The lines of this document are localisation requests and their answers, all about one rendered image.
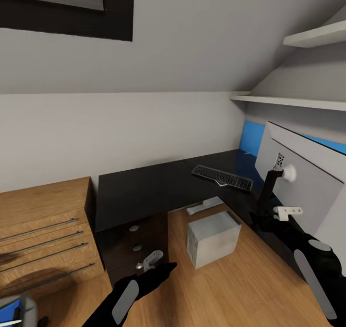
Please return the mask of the keyboard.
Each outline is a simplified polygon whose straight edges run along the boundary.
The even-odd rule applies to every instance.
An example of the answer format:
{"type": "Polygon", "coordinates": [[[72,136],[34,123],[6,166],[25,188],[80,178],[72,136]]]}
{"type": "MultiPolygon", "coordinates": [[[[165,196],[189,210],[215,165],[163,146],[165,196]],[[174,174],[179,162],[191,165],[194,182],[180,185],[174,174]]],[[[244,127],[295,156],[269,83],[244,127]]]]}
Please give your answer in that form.
{"type": "Polygon", "coordinates": [[[191,173],[247,191],[251,191],[254,182],[254,180],[249,178],[237,176],[202,165],[198,165],[191,173]]]}

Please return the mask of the folder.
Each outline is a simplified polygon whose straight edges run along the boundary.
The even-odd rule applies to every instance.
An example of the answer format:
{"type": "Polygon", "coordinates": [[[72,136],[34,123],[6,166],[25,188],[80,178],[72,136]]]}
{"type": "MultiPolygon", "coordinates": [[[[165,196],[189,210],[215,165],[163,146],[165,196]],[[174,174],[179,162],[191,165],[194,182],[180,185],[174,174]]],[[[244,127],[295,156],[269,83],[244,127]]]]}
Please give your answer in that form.
{"type": "MultiPolygon", "coordinates": [[[[20,300],[0,309],[0,323],[15,321],[20,318],[22,302],[20,300]]],[[[19,323],[10,324],[2,327],[18,327],[19,323]]]]}

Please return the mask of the monitor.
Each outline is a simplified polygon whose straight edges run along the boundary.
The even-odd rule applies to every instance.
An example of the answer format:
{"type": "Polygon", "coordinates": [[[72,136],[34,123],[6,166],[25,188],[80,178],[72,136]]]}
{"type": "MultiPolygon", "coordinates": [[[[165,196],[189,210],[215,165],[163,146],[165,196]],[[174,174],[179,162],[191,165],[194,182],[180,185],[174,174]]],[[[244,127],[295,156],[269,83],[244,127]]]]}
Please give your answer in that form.
{"type": "Polygon", "coordinates": [[[256,215],[271,216],[275,195],[305,233],[332,248],[346,277],[346,153],[266,122],[255,168],[264,180],[256,215]]]}

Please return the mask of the swivel chair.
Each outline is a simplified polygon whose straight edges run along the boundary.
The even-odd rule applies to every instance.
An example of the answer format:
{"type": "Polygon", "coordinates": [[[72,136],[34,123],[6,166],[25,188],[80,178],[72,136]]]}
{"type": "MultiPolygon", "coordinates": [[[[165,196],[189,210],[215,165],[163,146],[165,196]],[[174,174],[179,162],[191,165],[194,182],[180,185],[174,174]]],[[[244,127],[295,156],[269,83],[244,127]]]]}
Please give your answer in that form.
{"type": "Polygon", "coordinates": [[[22,302],[20,311],[20,320],[22,320],[18,327],[46,327],[48,323],[48,317],[42,317],[37,319],[38,310],[35,300],[26,295],[12,295],[0,299],[0,309],[13,304],[14,302],[20,300],[22,302]]]}

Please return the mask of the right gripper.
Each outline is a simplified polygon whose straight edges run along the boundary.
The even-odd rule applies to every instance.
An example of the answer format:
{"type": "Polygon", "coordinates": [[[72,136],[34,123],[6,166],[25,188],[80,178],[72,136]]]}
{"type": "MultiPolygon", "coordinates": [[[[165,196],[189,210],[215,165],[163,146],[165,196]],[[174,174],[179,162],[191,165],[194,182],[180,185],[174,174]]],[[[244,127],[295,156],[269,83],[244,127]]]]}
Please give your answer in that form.
{"type": "Polygon", "coordinates": [[[274,219],[272,216],[258,217],[252,211],[249,212],[249,215],[253,223],[259,226],[262,232],[273,232],[281,241],[282,234],[285,230],[295,229],[295,220],[292,216],[288,217],[288,221],[279,221],[278,219],[274,219]]]}

